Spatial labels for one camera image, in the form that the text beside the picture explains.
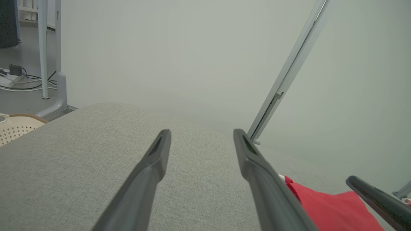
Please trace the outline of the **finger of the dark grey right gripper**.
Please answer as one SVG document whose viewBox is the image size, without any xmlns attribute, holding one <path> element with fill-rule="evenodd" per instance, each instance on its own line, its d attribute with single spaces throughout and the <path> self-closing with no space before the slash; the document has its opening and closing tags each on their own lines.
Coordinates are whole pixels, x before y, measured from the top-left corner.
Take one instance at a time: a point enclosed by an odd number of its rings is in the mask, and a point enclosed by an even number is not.
<svg viewBox="0 0 411 231">
<path fill-rule="evenodd" d="M 345 183 L 396 231 L 411 230 L 411 208 L 393 195 L 370 185 L 357 176 Z"/>
</svg>

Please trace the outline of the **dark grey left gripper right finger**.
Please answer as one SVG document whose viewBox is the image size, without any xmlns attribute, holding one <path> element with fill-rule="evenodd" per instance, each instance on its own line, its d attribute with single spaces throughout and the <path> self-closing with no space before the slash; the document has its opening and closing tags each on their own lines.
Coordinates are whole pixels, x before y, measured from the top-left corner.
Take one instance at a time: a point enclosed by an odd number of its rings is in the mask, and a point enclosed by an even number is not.
<svg viewBox="0 0 411 231">
<path fill-rule="evenodd" d="M 242 177 L 248 181 L 263 231 L 316 231 L 317 227 L 278 173 L 241 129 L 233 140 Z"/>
</svg>

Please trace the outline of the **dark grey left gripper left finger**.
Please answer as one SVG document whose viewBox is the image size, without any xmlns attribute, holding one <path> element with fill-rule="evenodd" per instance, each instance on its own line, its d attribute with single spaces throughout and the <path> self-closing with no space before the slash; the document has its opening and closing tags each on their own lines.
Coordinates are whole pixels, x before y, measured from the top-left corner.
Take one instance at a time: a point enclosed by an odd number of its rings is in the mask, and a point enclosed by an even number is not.
<svg viewBox="0 0 411 231">
<path fill-rule="evenodd" d="M 166 174 L 171 131 L 162 130 L 109 203 L 94 231 L 146 231 L 156 187 Z"/>
</svg>

